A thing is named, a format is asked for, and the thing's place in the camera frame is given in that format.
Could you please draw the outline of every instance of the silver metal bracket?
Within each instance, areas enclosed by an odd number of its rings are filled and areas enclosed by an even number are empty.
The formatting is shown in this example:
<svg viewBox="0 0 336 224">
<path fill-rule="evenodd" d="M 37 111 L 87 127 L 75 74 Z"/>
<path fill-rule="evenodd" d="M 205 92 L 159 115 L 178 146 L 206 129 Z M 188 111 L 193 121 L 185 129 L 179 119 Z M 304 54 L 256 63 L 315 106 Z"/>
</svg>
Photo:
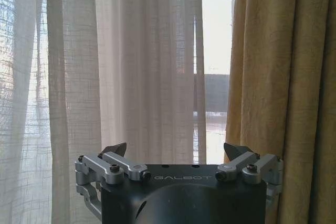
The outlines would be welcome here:
<svg viewBox="0 0 336 224">
<path fill-rule="evenodd" d="M 267 183 L 266 207 L 269 208 L 276 196 L 282 192 L 282 175 L 284 163 L 276 155 L 266 154 L 256 163 L 243 169 L 243 180 L 248 184 Z"/>
<path fill-rule="evenodd" d="M 148 172 L 147 166 L 143 164 L 136 164 L 126 158 L 119 156 L 113 152 L 107 152 L 103 154 L 103 160 L 112 164 L 119 165 L 124 172 L 128 175 L 128 179 L 134 181 L 144 181 L 148 180 L 151 177 L 151 174 Z"/>
<path fill-rule="evenodd" d="M 216 173 L 216 178 L 220 182 L 227 182 L 235 180 L 237 174 L 239 174 L 242 169 L 258 160 L 258 154 L 253 152 L 245 152 L 232 160 L 227 164 L 221 164 L 218 166 L 218 172 Z"/>
<path fill-rule="evenodd" d="M 97 191 L 91 185 L 96 185 L 105 181 L 109 185 L 122 183 L 124 173 L 128 179 L 144 182 L 150 179 L 151 173 L 147 166 L 136 164 L 126 158 L 113 153 L 107 152 L 97 155 L 80 156 L 75 162 L 76 168 L 76 191 L 84 196 L 84 202 L 87 208 L 101 220 L 101 202 L 98 200 Z"/>
<path fill-rule="evenodd" d="M 242 173 L 244 182 L 259 184 L 262 180 L 267 184 L 266 208 L 274 202 L 282 192 L 282 170 L 284 163 L 276 155 L 266 154 L 262 158 L 258 154 L 246 151 L 231 162 L 218 166 L 216 178 L 220 182 L 232 181 Z"/>
</svg>

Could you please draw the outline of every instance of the metal mechanism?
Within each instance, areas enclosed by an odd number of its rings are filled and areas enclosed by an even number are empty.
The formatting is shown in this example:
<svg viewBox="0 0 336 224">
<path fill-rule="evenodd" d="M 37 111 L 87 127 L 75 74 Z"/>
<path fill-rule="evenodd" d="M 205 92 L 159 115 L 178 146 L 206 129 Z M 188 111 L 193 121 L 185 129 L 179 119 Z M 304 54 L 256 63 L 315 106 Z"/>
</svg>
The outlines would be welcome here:
<svg viewBox="0 0 336 224">
<path fill-rule="evenodd" d="M 125 144 L 121 147 L 122 150 L 119 151 L 124 155 Z M 75 161 L 75 168 L 76 191 L 84 196 L 85 205 L 99 220 L 102 219 L 101 202 L 92 182 L 96 182 L 97 189 L 100 189 L 101 182 L 108 185 L 122 183 L 124 173 L 128 175 L 128 179 L 139 182 L 148 181 L 151 177 L 146 165 L 133 163 L 114 152 L 81 155 Z"/>
<path fill-rule="evenodd" d="M 108 146 L 75 161 L 76 190 L 103 224 L 182 224 L 186 216 L 190 223 L 265 223 L 282 191 L 283 161 L 246 146 L 224 149 L 230 162 L 218 166 L 144 165 L 123 157 L 126 144 Z"/>
<path fill-rule="evenodd" d="M 228 164 L 218 166 L 216 178 L 220 182 L 235 180 L 242 173 L 247 184 L 256 185 L 263 180 L 267 184 L 266 207 L 270 207 L 276 196 L 282 192 L 283 161 L 276 155 L 260 155 L 253 153 L 244 146 L 225 143 L 224 149 L 229 157 L 233 157 Z"/>
<path fill-rule="evenodd" d="M 245 152 L 228 164 L 218 166 L 216 178 L 221 182 L 232 181 L 237 178 L 237 174 L 242 171 L 246 165 L 257 161 L 257 154 L 253 152 Z"/>
</svg>

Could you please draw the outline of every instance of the mustard yellow curtain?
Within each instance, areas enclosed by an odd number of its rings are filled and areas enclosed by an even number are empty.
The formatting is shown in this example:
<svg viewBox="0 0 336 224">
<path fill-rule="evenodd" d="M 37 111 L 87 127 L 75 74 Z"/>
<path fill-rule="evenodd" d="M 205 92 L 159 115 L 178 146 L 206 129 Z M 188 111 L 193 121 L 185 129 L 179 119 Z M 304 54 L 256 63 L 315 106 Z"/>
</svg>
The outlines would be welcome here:
<svg viewBox="0 0 336 224">
<path fill-rule="evenodd" d="M 268 223 L 336 223 L 336 0 L 236 0 L 226 141 L 283 157 Z"/>
</svg>

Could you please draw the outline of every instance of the window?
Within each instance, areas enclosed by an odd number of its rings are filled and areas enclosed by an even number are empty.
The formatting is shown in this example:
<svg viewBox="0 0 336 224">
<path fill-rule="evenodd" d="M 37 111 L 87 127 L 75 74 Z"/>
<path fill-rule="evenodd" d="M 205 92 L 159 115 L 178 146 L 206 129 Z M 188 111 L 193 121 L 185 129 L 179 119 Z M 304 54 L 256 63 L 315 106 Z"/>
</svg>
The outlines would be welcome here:
<svg viewBox="0 0 336 224">
<path fill-rule="evenodd" d="M 223 162 L 234 0 L 202 0 L 208 164 Z"/>
</svg>

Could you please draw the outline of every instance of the bolt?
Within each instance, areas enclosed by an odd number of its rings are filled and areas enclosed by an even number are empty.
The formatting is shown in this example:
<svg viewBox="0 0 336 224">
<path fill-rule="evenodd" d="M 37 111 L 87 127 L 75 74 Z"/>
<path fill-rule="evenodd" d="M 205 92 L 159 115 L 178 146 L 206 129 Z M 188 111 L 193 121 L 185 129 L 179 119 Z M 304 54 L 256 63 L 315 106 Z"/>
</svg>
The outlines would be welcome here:
<svg viewBox="0 0 336 224">
<path fill-rule="evenodd" d="M 227 176 L 225 172 L 216 172 L 215 177 L 219 182 L 224 182 Z"/>
<path fill-rule="evenodd" d="M 254 164 L 249 164 L 246 166 L 246 168 L 250 171 L 250 172 L 256 172 L 257 171 L 257 166 Z"/>
<path fill-rule="evenodd" d="M 117 164 L 113 164 L 110 166 L 110 171 L 113 173 L 117 173 L 119 171 L 120 167 Z"/>
<path fill-rule="evenodd" d="M 148 171 L 144 171 L 142 174 L 141 174 L 141 182 L 147 182 L 151 179 L 151 173 L 148 172 Z"/>
</svg>

